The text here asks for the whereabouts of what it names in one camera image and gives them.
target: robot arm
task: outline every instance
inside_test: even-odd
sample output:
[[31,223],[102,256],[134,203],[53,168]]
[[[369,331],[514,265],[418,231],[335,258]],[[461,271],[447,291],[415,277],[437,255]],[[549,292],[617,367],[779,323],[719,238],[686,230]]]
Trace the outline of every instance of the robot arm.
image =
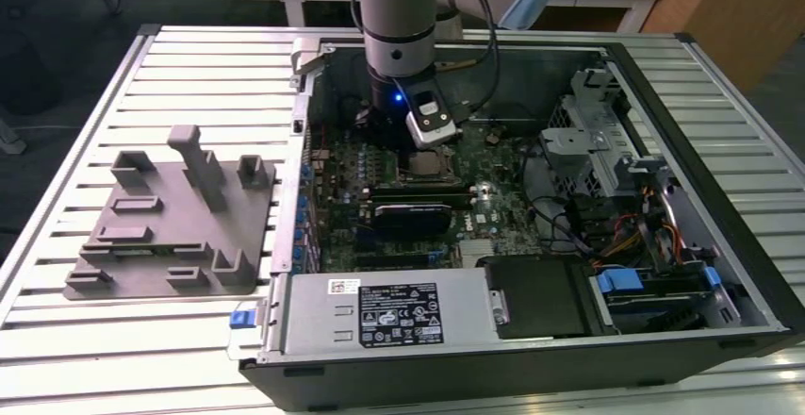
[[[361,0],[371,110],[405,123],[417,148],[455,134],[454,108],[435,83],[435,13],[438,3],[482,17],[479,0]],[[487,0],[494,22],[527,28],[547,0]]]

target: motherboard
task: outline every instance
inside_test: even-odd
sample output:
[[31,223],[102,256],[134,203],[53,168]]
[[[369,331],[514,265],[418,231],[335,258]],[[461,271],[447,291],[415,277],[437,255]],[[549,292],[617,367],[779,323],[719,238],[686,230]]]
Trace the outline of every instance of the motherboard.
[[311,153],[321,272],[474,267],[483,256],[535,254],[521,175],[530,144],[490,122],[465,124],[459,140],[427,151],[322,134]]

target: metal bracket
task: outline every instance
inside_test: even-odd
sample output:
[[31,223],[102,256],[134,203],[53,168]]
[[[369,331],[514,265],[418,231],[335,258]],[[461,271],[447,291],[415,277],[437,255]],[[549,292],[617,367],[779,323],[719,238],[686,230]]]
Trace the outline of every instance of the metal bracket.
[[290,67],[293,68],[293,77],[290,86],[298,88],[302,84],[299,78],[309,74],[323,64],[323,56],[331,54],[335,48],[331,45],[321,46],[318,38],[295,38],[290,48]]
[[610,145],[603,133],[585,129],[550,128],[541,132],[546,151],[558,156],[586,155],[590,151],[606,151]]
[[621,158],[614,165],[614,175],[617,176],[617,189],[619,191],[633,190],[633,174],[655,173],[667,163],[662,157],[653,158]]

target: wooden cabinet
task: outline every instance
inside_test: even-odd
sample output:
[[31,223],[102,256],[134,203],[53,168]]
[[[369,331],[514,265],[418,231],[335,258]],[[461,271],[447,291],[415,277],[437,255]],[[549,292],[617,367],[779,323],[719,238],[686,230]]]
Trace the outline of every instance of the wooden cabinet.
[[642,31],[690,33],[747,91],[805,31],[805,0],[659,0]]

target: blue connector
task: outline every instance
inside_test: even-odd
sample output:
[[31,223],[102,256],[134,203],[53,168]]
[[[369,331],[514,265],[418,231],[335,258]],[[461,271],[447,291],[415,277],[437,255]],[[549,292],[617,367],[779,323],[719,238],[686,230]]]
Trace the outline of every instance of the blue connector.
[[706,277],[706,282],[709,283],[710,289],[715,289],[717,286],[721,285],[721,277],[718,276],[718,272],[714,267],[703,268],[703,276]]
[[303,180],[303,181],[313,180],[313,169],[310,168],[310,165],[306,163],[303,163],[301,165],[301,180]]
[[639,291],[642,282],[634,269],[607,269],[597,277],[601,292]]
[[243,309],[241,311],[231,312],[229,315],[229,328],[231,328],[231,330],[254,327],[257,327],[255,309]]

